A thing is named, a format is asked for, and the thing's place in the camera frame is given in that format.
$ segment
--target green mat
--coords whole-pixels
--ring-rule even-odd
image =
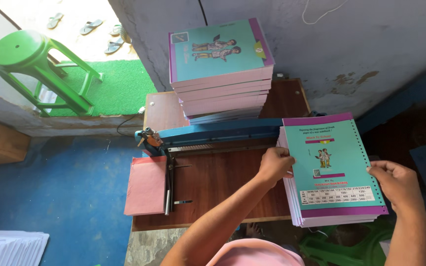
[[[146,103],[146,94],[157,92],[140,60],[87,62],[96,71],[104,73],[103,82],[93,78],[87,98],[95,106],[92,116],[135,114]],[[64,68],[64,77],[77,92],[86,72],[79,67]],[[51,116],[77,116],[70,109],[52,109]]]

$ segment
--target blue floor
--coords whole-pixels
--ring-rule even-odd
[[[0,165],[0,230],[50,234],[42,266],[123,265],[136,146],[128,137],[33,138],[24,162]]]

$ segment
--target flip-flop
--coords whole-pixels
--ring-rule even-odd
[[[122,38],[118,39],[115,42],[109,42],[108,49],[106,49],[105,53],[112,54],[116,52],[117,50],[119,50],[123,44],[124,44],[124,41]]]
[[[47,23],[47,28],[55,28],[57,27],[59,21],[62,19],[63,14],[62,13],[57,13],[55,16],[50,17],[50,21],[49,23]]]
[[[113,30],[109,33],[111,36],[118,36],[121,33],[121,24],[115,25]]]
[[[87,35],[88,33],[90,33],[94,28],[100,26],[103,23],[102,20],[97,19],[94,22],[90,22],[88,21],[86,23],[86,25],[80,29],[80,34],[81,35]]]

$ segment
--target pink paper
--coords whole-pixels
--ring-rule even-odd
[[[164,212],[166,156],[133,158],[124,214],[153,215]]]

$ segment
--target wooden table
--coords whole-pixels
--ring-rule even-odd
[[[310,113],[299,79],[272,82],[260,118],[303,117]],[[187,126],[174,92],[147,94],[144,127],[160,131]],[[140,215],[133,217],[132,231],[188,227],[207,211],[231,196],[253,178],[266,149],[243,150],[177,157],[174,172],[174,201],[169,216]],[[280,180],[249,213],[243,222],[290,219],[284,182]]]

